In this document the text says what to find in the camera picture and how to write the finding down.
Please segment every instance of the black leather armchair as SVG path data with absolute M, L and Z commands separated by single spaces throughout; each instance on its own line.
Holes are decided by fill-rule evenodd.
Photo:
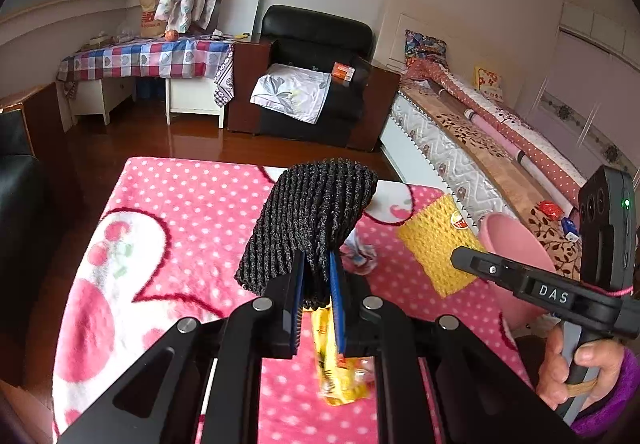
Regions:
M 60 240 L 46 173 L 22 113 L 0 113 L 0 378 L 18 385 L 31 308 Z
M 366 24 L 274 5 L 262 19 L 258 43 L 262 55 L 258 54 L 260 46 L 255 44 L 236 45 L 236 96 L 229 105 L 230 130 L 364 151 L 375 147 L 398 88 L 399 75 L 369 62 L 373 33 Z M 255 81 L 275 62 L 325 73 L 333 70 L 335 62 L 341 62 L 355 68 L 355 73 L 350 82 L 332 79 L 318 122 L 307 124 L 249 102 Z

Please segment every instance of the pink cord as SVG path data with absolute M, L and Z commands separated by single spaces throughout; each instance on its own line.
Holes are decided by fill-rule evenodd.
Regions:
M 585 283 L 584 281 L 581 281 L 580 283 L 582 285 L 584 285 L 585 287 L 590 288 L 591 290 L 599 292 L 600 294 L 604 294 L 605 296 L 611 296 L 613 298 L 617 298 L 617 297 L 620 297 L 620 296 L 626 296 L 627 294 L 631 294 L 634 291 L 633 286 L 628 287 L 626 289 L 614 290 L 613 292 L 609 292 L 608 290 L 601 289 L 600 287 L 596 287 L 595 285 L 591 285 L 589 283 Z

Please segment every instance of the headboard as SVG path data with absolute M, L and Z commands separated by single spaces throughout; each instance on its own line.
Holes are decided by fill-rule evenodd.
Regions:
M 446 42 L 451 72 L 470 86 L 474 85 L 476 66 L 502 76 L 505 104 L 514 106 L 524 83 L 524 72 L 491 42 L 424 1 L 387 0 L 374 59 L 389 68 L 402 69 L 407 29 Z

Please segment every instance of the metal bolt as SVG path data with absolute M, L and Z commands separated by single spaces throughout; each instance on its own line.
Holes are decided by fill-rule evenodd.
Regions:
M 273 307 L 273 301 L 271 301 L 269 298 L 257 298 L 254 299 L 254 302 L 251 303 L 251 305 L 253 305 L 254 309 L 258 312 L 262 312 Z
M 378 296 L 367 296 L 362 300 L 362 304 L 364 305 L 364 308 L 368 310 L 378 310 L 382 307 L 382 299 Z
M 182 332 L 183 334 L 188 334 L 188 332 L 193 332 L 198 326 L 198 322 L 194 318 L 182 318 L 178 321 L 178 332 Z
M 460 326 L 460 321 L 455 316 L 443 316 L 438 319 L 439 325 L 445 330 L 455 330 Z

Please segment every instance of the human hand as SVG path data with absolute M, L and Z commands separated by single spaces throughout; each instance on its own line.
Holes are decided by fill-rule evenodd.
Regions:
M 568 398 L 568 389 L 564 381 L 569 376 L 569 366 L 562 357 L 562 328 L 556 325 L 546 339 L 545 360 L 540 366 L 536 393 L 552 410 Z M 575 352 L 574 361 L 580 366 L 600 368 L 598 381 L 582 410 L 605 397 L 618 381 L 620 367 L 625 356 L 625 347 L 613 340 L 600 340 L 586 343 Z

